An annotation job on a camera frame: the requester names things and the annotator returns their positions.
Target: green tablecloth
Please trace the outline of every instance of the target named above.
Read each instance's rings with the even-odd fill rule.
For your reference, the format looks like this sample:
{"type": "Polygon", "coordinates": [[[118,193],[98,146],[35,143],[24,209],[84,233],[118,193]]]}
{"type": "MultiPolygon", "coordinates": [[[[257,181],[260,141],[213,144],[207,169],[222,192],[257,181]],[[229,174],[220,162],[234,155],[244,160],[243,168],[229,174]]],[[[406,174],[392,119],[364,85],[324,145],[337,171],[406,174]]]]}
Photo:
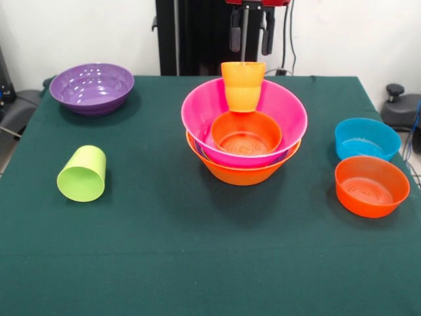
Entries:
{"type": "Polygon", "coordinates": [[[384,219],[335,196],[336,124],[379,118],[358,79],[274,78],[305,104],[309,129],[292,160],[245,188],[186,144],[182,101],[208,79],[137,77],[101,118],[46,94],[0,180],[0,315],[421,315],[412,179],[384,219]],[[85,144],[107,154],[107,188],[76,203],[55,181],[85,144]]]}

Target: plastic bowl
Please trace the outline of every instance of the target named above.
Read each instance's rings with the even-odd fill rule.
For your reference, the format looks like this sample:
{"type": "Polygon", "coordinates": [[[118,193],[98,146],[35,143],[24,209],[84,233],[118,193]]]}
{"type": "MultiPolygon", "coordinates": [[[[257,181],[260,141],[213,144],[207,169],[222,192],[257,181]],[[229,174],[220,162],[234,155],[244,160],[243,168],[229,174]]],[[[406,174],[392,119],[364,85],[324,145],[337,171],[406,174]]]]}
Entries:
{"type": "Polygon", "coordinates": [[[336,167],[335,180],[339,201],[362,217],[389,215],[410,192],[403,172],[376,157],[355,156],[342,160],[336,167]]]}
{"type": "Polygon", "coordinates": [[[369,118],[340,122],[335,129],[335,138],[340,159],[367,155],[390,161],[401,146],[401,138],[391,127],[369,118]]]}
{"type": "Polygon", "coordinates": [[[282,139],[278,124],[258,111],[225,112],[216,118],[210,131],[216,148],[236,155],[271,153],[282,139]]]}
{"type": "Polygon", "coordinates": [[[295,155],[301,145],[301,141],[299,141],[291,150],[289,150],[287,157],[276,164],[254,169],[239,169],[221,166],[213,161],[209,161],[196,151],[194,139],[189,132],[186,132],[186,138],[190,149],[200,158],[200,160],[202,160],[209,171],[219,180],[228,184],[233,184],[234,186],[252,186],[267,180],[288,159],[295,155]]]}
{"type": "Polygon", "coordinates": [[[51,95],[72,112],[85,116],[106,115],[128,97],[134,77],[126,69],[93,63],[68,69],[51,82],[51,95]]]}
{"type": "Polygon", "coordinates": [[[213,144],[211,125],[219,115],[228,111],[222,78],[205,82],[190,92],[183,102],[182,120],[186,130],[214,162],[228,167],[257,168],[271,164],[293,147],[307,129],[303,104],[290,91],[273,82],[263,80],[257,110],[272,117],[282,131],[281,144],[274,152],[265,155],[235,155],[220,151],[213,144]]]}
{"type": "MultiPolygon", "coordinates": [[[[200,147],[200,145],[199,145],[199,143],[198,142],[196,142],[196,140],[194,141],[194,145],[195,145],[195,149],[196,149],[196,151],[203,157],[203,158],[205,158],[205,159],[207,159],[207,160],[210,160],[210,158],[206,155],[206,153],[203,151],[203,149],[202,149],[202,147],[200,147]]],[[[276,158],[275,160],[273,160],[273,162],[271,162],[270,164],[269,164],[269,166],[270,165],[273,165],[273,164],[275,164],[275,163],[279,163],[282,159],[284,159],[286,156],[287,156],[287,154],[289,153],[289,150],[287,150],[287,151],[285,151],[285,152],[283,152],[278,158],[276,158]]]]}

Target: cable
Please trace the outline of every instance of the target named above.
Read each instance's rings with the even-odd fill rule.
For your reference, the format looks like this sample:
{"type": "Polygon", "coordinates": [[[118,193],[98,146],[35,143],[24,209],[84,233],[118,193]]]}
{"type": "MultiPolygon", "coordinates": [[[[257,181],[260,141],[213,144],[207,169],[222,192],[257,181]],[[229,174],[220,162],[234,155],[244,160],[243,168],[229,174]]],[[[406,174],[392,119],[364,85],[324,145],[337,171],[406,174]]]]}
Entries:
{"type": "Polygon", "coordinates": [[[294,43],[293,43],[293,38],[292,38],[292,17],[293,17],[293,12],[294,12],[294,4],[295,4],[295,0],[292,0],[291,11],[289,13],[289,43],[291,44],[292,55],[294,56],[294,61],[292,63],[292,73],[294,73],[295,62],[297,61],[297,55],[295,54],[294,43]]]}
{"type": "Polygon", "coordinates": [[[411,173],[413,173],[412,176],[415,177],[417,185],[421,189],[421,176],[416,173],[415,168],[409,162],[410,156],[412,154],[412,138],[414,137],[415,130],[418,126],[418,123],[420,122],[420,111],[421,111],[421,100],[418,102],[418,106],[416,108],[414,124],[412,125],[412,128],[410,129],[410,131],[408,133],[408,136],[405,140],[405,144],[404,144],[403,150],[402,150],[402,157],[403,157],[403,160],[404,160],[405,164],[407,165],[408,169],[410,169],[410,171],[412,171],[411,172],[411,173]]]}
{"type": "Polygon", "coordinates": [[[272,72],[272,71],[274,71],[274,70],[284,70],[284,71],[288,72],[290,75],[292,75],[292,76],[294,75],[291,71],[286,70],[286,69],[283,69],[283,68],[274,68],[274,69],[270,69],[270,70],[266,71],[264,74],[268,74],[269,72],[272,72]]]}
{"type": "Polygon", "coordinates": [[[26,99],[26,98],[24,98],[24,97],[20,97],[19,95],[17,95],[17,96],[16,96],[16,98],[17,98],[17,99],[24,100],[24,101],[26,101],[26,102],[28,102],[28,103],[31,103],[32,105],[35,105],[36,107],[38,106],[38,104],[37,104],[37,103],[35,103],[35,102],[33,102],[33,101],[29,100],[29,99],[26,99]]]}
{"type": "Polygon", "coordinates": [[[414,174],[412,174],[411,176],[415,177],[416,184],[421,189],[421,177],[420,177],[420,175],[416,173],[415,168],[408,161],[407,161],[407,167],[413,171],[414,174]]]}
{"type": "Polygon", "coordinates": [[[282,68],[285,67],[285,60],[287,55],[287,20],[288,20],[288,11],[289,6],[285,8],[285,16],[284,16],[284,50],[282,54],[282,68]]]}
{"type": "Polygon", "coordinates": [[[406,163],[408,162],[410,156],[412,155],[412,137],[414,136],[416,127],[418,126],[418,123],[420,121],[420,111],[421,111],[421,100],[418,102],[418,106],[416,108],[416,114],[414,118],[414,124],[412,125],[412,128],[410,129],[410,132],[408,133],[408,136],[405,140],[405,144],[402,150],[402,157],[406,163]]]}

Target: metal pole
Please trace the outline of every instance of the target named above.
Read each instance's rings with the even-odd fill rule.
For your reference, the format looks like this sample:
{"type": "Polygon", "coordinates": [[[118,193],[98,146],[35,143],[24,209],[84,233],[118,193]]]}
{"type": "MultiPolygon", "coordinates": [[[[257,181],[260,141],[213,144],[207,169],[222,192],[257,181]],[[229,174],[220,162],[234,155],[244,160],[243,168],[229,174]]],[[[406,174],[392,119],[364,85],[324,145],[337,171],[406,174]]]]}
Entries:
{"type": "Polygon", "coordinates": [[[247,5],[243,13],[243,29],[241,33],[241,61],[245,61],[245,48],[247,46],[247,27],[249,26],[249,9],[247,5]]]}
{"type": "Polygon", "coordinates": [[[178,0],[174,0],[174,32],[176,35],[176,65],[177,76],[180,75],[180,25],[178,24],[178,0]]]}

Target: lime green cup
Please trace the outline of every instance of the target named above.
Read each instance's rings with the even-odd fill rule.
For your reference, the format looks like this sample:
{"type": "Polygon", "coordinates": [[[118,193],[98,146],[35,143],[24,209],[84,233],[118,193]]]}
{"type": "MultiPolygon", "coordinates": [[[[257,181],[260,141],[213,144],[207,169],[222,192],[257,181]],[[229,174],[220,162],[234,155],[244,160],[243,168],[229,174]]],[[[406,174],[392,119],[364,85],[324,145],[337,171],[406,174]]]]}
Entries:
{"type": "Polygon", "coordinates": [[[57,186],[68,199],[90,202],[99,198],[105,189],[107,159],[98,147],[78,148],[57,176],[57,186]]]}

